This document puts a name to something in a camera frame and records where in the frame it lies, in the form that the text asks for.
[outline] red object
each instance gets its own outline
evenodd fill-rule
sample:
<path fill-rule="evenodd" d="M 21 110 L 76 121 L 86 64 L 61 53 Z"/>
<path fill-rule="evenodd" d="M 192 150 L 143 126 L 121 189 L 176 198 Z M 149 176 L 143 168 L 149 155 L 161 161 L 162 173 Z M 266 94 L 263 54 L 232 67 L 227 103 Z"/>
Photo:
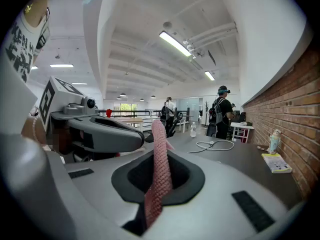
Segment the red object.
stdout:
<path fill-rule="evenodd" d="M 110 118 L 111 117 L 111 113 L 112 113 L 112 110 L 111 109 L 107 109 L 106 110 L 106 117 Z"/>

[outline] backpack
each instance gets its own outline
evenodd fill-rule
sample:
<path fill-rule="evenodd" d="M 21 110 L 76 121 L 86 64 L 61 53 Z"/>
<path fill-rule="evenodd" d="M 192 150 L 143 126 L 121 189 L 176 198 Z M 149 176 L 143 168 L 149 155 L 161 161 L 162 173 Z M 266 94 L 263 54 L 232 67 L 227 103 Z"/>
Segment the backpack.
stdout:
<path fill-rule="evenodd" d="M 175 114 L 170 108 L 168 108 L 167 106 L 163 106 L 161 109 L 160 120 L 167 121 L 170 117 L 169 112 L 171 112 L 172 114 Z"/>
<path fill-rule="evenodd" d="M 219 100 L 218 103 L 214 102 L 212 104 L 212 108 L 209 110 L 209 122 L 214 124 L 219 124 L 222 122 L 223 116 L 220 104 L 223 102 L 225 98 Z"/>

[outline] plastic bottle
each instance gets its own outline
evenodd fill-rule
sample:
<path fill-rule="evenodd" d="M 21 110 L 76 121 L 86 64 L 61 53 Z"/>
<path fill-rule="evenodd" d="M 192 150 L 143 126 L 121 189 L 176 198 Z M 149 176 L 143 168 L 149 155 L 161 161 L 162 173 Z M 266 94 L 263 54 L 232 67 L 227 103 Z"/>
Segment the plastic bottle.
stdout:
<path fill-rule="evenodd" d="M 280 142 L 281 131 L 276 129 L 273 134 L 270 136 L 270 146 L 269 146 L 269 154 L 274 155 L 277 152 L 277 147 Z"/>
<path fill-rule="evenodd" d="M 190 129 L 190 136 L 193 138 L 196 137 L 197 135 L 196 128 L 197 128 L 196 122 L 192 122 L 191 129 Z"/>

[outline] notebook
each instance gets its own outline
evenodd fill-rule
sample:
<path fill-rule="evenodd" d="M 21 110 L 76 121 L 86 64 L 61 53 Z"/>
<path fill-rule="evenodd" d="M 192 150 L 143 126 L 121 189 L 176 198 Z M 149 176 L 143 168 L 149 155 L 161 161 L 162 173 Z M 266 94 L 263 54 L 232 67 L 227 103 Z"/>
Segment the notebook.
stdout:
<path fill-rule="evenodd" d="M 273 174 L 288 174 L 292 172 L 291 166 L 278 153 L 262 154 L 262 157 Z"/>

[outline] water bottle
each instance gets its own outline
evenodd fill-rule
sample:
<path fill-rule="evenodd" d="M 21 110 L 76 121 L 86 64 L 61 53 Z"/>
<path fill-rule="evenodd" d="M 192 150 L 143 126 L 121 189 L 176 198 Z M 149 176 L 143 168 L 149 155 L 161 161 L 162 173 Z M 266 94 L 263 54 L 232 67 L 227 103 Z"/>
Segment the water bottle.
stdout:
<path fill-rule="evenodd" d="M 191 129 L 190 129 L 190 136 L 191 137 L 196 137 L 196 122 L 192 122 L 192 125 L 191 125 Z"/>

